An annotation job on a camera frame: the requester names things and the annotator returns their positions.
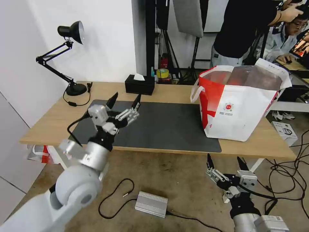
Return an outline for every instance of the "lamp arm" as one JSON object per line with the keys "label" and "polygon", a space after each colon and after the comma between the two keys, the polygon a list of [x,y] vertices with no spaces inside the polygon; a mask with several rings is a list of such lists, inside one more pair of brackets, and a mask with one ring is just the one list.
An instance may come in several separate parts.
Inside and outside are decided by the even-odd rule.
{"label": "lamp arm", "polygon": [[[65,43],[63,43],[62,45],[60,45],[60,46],[54,48],[53,50],[49,51],[48,53],[45,53],[45,54],[42,55],[42,56],[38,56],[38,57],[36,58],[36,62],[39,63],[40,65],[44,66],[45,68],[47,68],[48,70],[50,70],[51,72],[53,72],[54,74],[56,74],[57,76],[61,77],[61,78],[62,78],[63,80],[65,80],[66,82],[71,83],[72,85],[74,85],[75,83],[74,83],[73,79],[68,78],[67,76],[65,76],[64,74],[62,74],[61,72],[57,71],[56,69],[54,69],[53,67],[51,67],[51,66],[49,66],[49,65],[47,64],[47,62],[48,62],[49,60],[51,60],[51,59],[53,59],[53,58],[55,58],[55,57],[61,55],[62,53],[64,53],[64,52],[70,50],[70,49],[72,48],[72,45],[73,45],[73,42],[70,41],[70,40],[68,40],[68,41],[66,41]],[[57,53],[57,54],[52,54],[52,55],[50,55],[52,52],[58,50],[59,48],[62,48],[63,46],[67,46],[68,48],[65,49],[65,50],[63,50],[63,51],[61,51],[61,52],[59,52],[59,53]]]}

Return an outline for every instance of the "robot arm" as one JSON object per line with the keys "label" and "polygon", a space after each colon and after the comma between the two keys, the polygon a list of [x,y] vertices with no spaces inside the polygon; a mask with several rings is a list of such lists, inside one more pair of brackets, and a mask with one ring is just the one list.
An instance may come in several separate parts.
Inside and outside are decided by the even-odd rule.
{"label": "robot arm", "polygon": [[210,154],[207,155],[207,175],[224,190],[223,200],[231,203],[230,216],[234,221],[235,232],[288,232],[289,229],[279,216],[262,215],[254,207],[250,193],[240,186],[253,191],[257,184],[257,176],[249,171],[247,165],[239,158],[241,170],[237,174],[222,174],[214,168]]}
{"label": "robot arm", "polygon": [[25,203],[1,227],[4,231],[50,232],[64,231],[65,225],[101,192],[102,180],[108,170],[108,154],[113,149],[114,137],[139,116],[141,95],[130,109],[112,111],[118,93],[106,105],[91,106],[83,118],[91,117],[97,133],[84,149],[76,142],[63,140],[59,148],[77,159],[81,165],[64,170],[57,182],[45,193]]}

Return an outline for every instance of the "white sneaker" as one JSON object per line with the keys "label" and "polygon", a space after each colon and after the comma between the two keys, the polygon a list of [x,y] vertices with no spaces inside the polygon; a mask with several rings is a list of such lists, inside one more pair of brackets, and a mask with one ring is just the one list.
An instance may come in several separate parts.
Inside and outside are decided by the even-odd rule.
{"label": "white sneaker", "polygon": [[272,116],[274,117],[275,120],[277,121],[282,121],[283,120],[283,113],[280,111],[273,111]]}
{"label": "white sneaker", "polygon": [[283,118],[288,119],[288,120],[293,120],[295,119],[295,116],[292,115],[290,111],[284,111]]}

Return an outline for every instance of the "black t-shirt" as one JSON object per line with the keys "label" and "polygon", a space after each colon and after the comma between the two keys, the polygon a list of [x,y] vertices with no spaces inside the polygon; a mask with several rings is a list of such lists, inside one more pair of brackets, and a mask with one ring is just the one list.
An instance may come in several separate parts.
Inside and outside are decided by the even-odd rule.
{"label": "black t-shirt", "polygon": [[215,50],[222,56],[241,58],[254,42],[257,28],[267,27],[276,14],[271,0],[229,0]]}

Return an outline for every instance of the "laptop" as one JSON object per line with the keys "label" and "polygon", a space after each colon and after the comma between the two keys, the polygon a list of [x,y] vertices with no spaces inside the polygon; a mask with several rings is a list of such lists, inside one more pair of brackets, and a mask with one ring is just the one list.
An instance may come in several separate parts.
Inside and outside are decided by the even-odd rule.
{"label": "laptop", "polygon": [[309,29],[299,35],[298,42],[290,50],[290,53],[296,56],[297,61],[302,64],[306,69],[309,69]]}

